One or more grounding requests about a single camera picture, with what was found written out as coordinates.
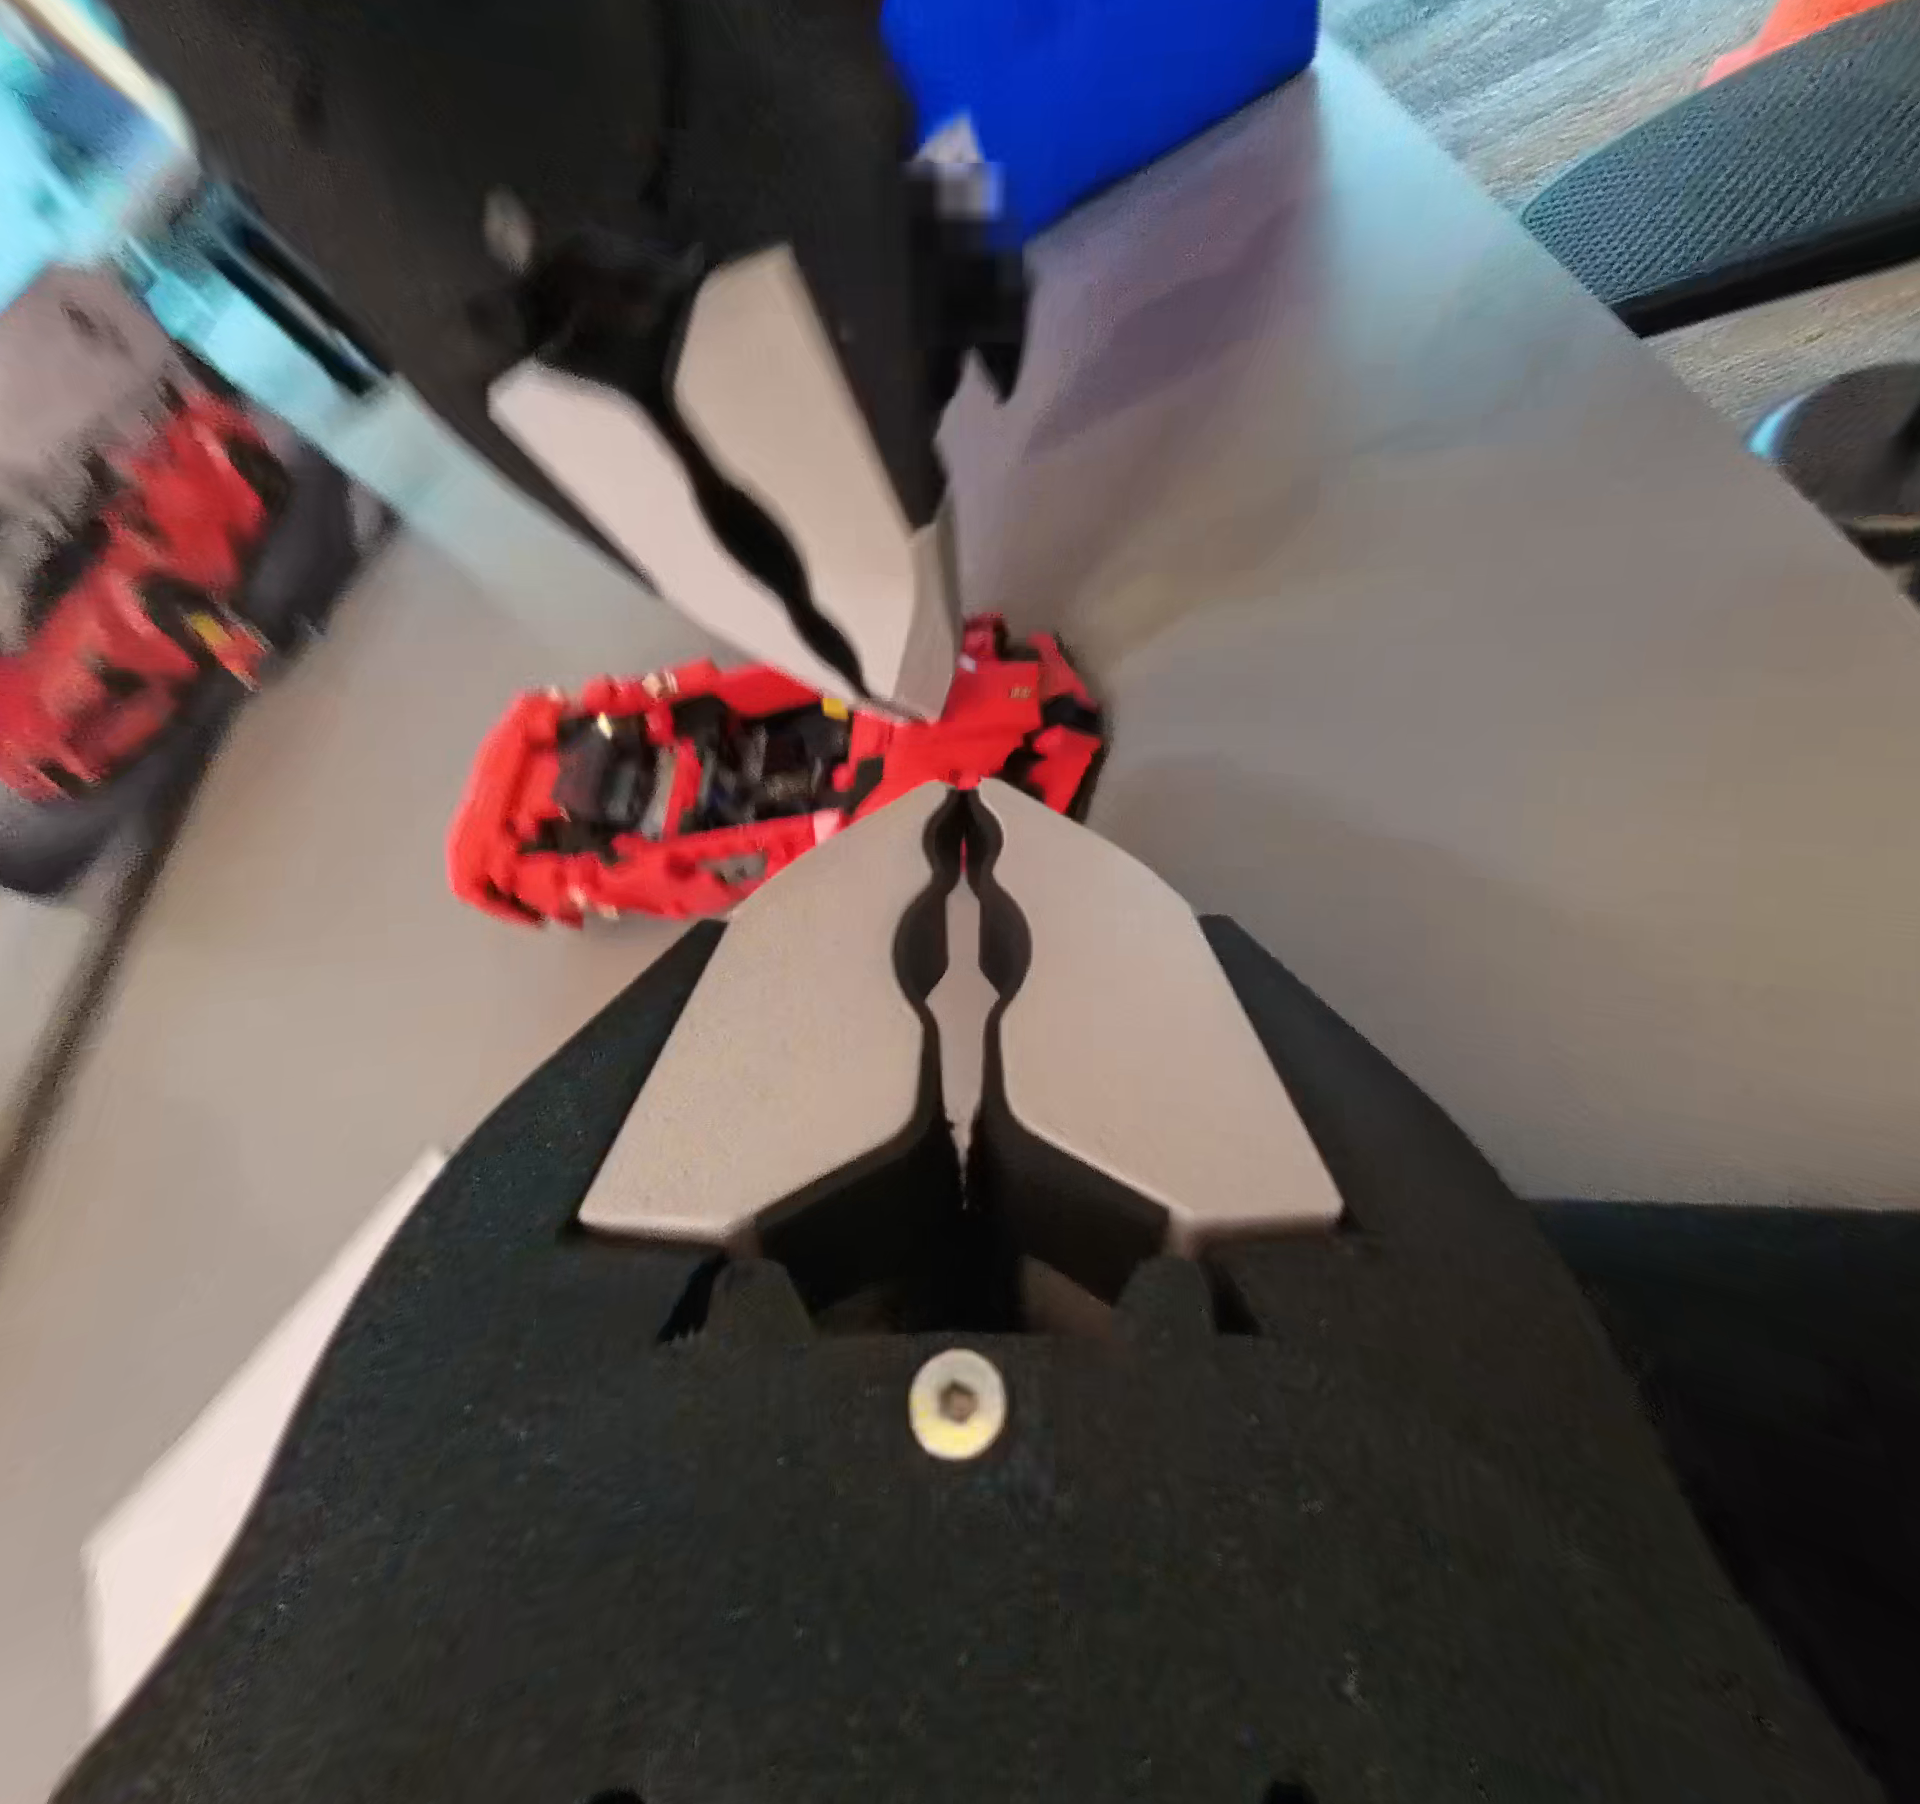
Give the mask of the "red lego car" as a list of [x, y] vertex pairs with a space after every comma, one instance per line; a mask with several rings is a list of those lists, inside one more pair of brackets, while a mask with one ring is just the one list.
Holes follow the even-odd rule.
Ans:
[[1104, 720], [1055, 636], [969, 617], [942, 711], [897, 720], [762, 663], [692, 660], [521, 693], [445, 836], [450, 894], [494, 918], [699, 921], [911, 789], [1002, 780], [1077, 816]]

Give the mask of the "black mesh office chair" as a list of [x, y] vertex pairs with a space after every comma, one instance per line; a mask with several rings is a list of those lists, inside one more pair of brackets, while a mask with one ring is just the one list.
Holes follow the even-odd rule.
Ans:
[[[1637, 336], [1914, 266], [1918, 0], [1655, 112], [1542, 186], [1520, 223]], [[1916, 602], [1916, 351], [1774, 406], [1748, 446]]]

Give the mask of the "person's black clothing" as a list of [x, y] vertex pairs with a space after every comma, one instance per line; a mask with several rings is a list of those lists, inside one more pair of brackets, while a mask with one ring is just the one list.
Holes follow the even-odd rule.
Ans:
[[1539, 1202], [1685, 1493], [1881, 1778], [1918, 1797], [1918, 1216]]

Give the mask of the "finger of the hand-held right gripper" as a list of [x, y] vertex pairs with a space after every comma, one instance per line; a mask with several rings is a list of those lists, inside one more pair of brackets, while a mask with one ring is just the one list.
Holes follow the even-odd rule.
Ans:
[[528, 359], [492, 382], [488, 414], [683, 617], [870, 707], [846, 680], [850, 649], [805, 600], [797, 555], [703, 458], [672, 399], [660, 423], [620, 391]]
[[790, 248], [699, 283], [670, 396], [703, 458], [797, 555], [858, 696], [899, 720], [939, 716], [962, 643], [950, 500], [908, 516]]

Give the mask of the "blue plastic bin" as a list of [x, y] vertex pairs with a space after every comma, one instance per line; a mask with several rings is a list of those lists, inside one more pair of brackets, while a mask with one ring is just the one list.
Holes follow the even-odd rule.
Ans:
[[1319, 0], [885, 0], [925, 140], [966, 125], [1026, 240], [1305, 71]]

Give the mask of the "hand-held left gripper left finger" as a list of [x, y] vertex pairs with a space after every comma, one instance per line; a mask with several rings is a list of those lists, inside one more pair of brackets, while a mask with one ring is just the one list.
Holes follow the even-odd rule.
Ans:
[[730, 1257], [917, 1257], [962, 1216], [926, 1009], [966, 808], [925, 786], [721, 927], [577, 1210]]

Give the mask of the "dark lego box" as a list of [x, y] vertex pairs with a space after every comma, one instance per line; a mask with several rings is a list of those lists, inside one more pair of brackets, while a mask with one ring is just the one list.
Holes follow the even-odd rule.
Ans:
[[2, 884], [58, 897], [315, 640], [396, 514], [104, 266], [2, 315]]

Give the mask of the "lego instruction booklet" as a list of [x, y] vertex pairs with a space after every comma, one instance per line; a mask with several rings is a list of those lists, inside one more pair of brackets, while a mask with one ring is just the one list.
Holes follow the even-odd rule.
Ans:
[[86, 1728], [153, 1673], [217, 1575], [354, 1295], [447, 1165], [423, 1152], [81, 1549]]

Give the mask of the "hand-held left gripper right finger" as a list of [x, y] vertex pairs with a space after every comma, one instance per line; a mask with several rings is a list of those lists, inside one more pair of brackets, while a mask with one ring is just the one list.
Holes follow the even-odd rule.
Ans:
[[1341, 1193], [1189, 901], [1017, 789], [973, 808], [982, 1168], [1019, 1251], [1198, 1257], [1331, 1230]]

